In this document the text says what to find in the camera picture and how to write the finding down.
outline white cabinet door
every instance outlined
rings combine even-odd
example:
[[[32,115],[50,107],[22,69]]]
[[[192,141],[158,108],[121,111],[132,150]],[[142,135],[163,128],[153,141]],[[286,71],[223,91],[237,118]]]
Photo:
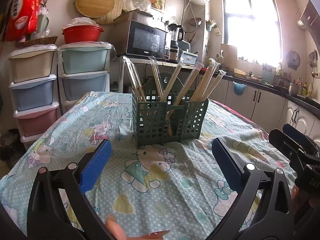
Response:
[[[289,101],[288,99],[284,103],[283,112],[281,115],[281,119],[278,125],[278,129],[282,131],[283,126],[288,123],[290,125],[293,124],[293,118],[297,111],[298,106],[292,101]]]
[[[313,114],[308,112],[303,107],[299,106],[297,114],[295,114],[295,116],[293,117],[293,127],[299,132],[309,136],[315,119],[316,117]]]
[[[320,120],[317,118],[310,132],[310,138],[320,147]]]
[[[242,95],[238,96],[234,92],[234,84],[229,81],[228,92],[225,105],[235,110],[242,116],[251,119],[254,105],[257,101],[258,89],[247,86]]]
[[[217,101],[219,103],[224,104],[226,101],[227,91],[228,91],[229,81],[225,79],[221,79],[214,91],[209,96],[210,99]]]
[[[285,98],[276,94],[259,90],[251,121],[263,128],[267,133],[278,127]]]

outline table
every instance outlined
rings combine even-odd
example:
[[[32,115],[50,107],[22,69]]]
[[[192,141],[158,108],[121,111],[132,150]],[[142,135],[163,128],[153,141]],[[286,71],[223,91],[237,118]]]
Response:
[[[142,59],[142,58],[129,58],[132,63],[134,64],[151,64],[149,59]],[[115,62],[119,62],[119,93],[123,93],[123,79],[124,79],[124,60],[122,57],[117,57]],[[169,66],[169,67],[176,67],[177,64],[169,63],[165,61],[158,61],[159,66]],[[183,65],[183,69],[191,71],[193,66]]]

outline red food package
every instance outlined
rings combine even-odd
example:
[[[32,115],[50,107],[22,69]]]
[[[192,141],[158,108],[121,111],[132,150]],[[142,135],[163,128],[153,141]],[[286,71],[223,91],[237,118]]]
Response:
[[[6,41],[15,41],[37,29],[40,0],[13,0]]]

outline window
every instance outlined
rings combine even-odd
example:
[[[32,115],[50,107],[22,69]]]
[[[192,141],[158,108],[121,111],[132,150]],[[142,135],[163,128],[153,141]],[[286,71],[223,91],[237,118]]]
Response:
[[[274,0],[224,0],[224,43],[249,62],[278,66],[280,23]]]

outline utensil holder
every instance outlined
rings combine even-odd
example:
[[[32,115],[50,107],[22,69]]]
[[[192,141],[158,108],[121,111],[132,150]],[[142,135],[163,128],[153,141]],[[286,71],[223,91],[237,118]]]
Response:
[[[164,89],[171,75],[166,72],[160,73]],[[173,106],[181,88],[182,83],[177,78],[169,92],[167,102],[159,102],[156,83],[152,77],[143,86],[147,102],[138,102],[135,92],[132,92],[133,132],[138,147],[199,138],[209,101],[206,99],[203,102],[189,102],[194,93],[194,90],[189,89],[180,104]],[[170,118],[172,136],[169,136],[166,114],[172,109],[175,111]]]

